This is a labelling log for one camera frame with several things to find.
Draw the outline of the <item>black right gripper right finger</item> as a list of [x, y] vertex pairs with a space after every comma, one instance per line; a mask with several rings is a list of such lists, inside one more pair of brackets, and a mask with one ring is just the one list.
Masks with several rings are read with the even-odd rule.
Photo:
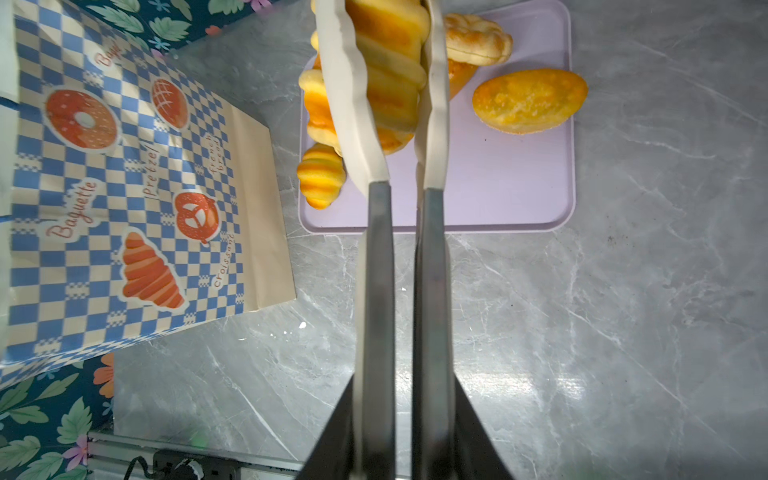
[[458, 479], [512, 480], [459, 379], [455, 380], [455, 451]]

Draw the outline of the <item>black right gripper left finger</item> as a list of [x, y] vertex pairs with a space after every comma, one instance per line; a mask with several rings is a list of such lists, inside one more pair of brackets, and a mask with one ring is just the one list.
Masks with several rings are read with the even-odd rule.
[[348, 480], [353, 468], [353, 379], [347, 383], [297, 480]]

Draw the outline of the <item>lavender plastic tray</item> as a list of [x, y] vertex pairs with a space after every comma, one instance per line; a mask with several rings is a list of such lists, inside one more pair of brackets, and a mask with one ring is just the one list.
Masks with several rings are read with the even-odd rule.
[[[575, 209], [574, 118], [539, 133], [512, 135], [474, 113], [472, 96], [484, 82], [512, 72], [571, 70], [571, 20], [560, 1], [527, 1], [479, 14], [514, 39], [510, 59], [480, 67], [450, 101], [450, 151], [444, 192], [446, 232], [543, 232], [568, 221]], [[388, 156], [393, 225], [413, 232], [416, 222], [414, 142]], [[347, 179], [329, 207], [317, 210], [298, 194], [299, 220], [314, 234], [353, 234], [367, 226], [363, 195]]]

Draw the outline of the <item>checkered paper bread bag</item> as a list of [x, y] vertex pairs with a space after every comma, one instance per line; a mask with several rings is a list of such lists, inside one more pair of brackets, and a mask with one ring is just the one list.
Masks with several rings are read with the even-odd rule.
[[291, 301], [269, 130], [141, 5], [1, 5], [1, 383]]

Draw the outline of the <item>long glazed pastry loaf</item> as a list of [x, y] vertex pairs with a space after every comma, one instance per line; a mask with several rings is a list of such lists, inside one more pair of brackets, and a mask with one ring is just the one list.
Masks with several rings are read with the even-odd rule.
[[[357, 48], [366, 63], [367, 100], [376, 123], [379, 143], [383, 152], [390, 155], [404, 148], [413, 138], [426, 73], [418, 59], [403, 55], [362, 34], [357, 36]], [[309, 114], [308, 135], [315, 142], [340, 152], [319, 58], [312, 69], [302, 72], [298, 83], [304, 92], [304, 106]]]

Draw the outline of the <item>oval golden bread bun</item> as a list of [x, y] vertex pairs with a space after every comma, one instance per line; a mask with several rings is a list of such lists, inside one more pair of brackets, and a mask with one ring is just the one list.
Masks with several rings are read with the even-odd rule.
[[588, 90], [587, 82], [570, 71], [525, 70], [482, 83], [473, 93], [472, 107], [487, 126], [526, 135], [565, 123], [580, 110]]

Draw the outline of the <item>wide striped bread roll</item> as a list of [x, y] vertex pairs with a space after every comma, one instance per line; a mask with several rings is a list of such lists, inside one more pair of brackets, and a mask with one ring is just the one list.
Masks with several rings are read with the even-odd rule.
[[418, 1], [347, 1], [356, 44], [368, 68], [368, 100], [377, 125], [410, 134], [426, 83], [422, 47], [430, 33], [428, 11]]

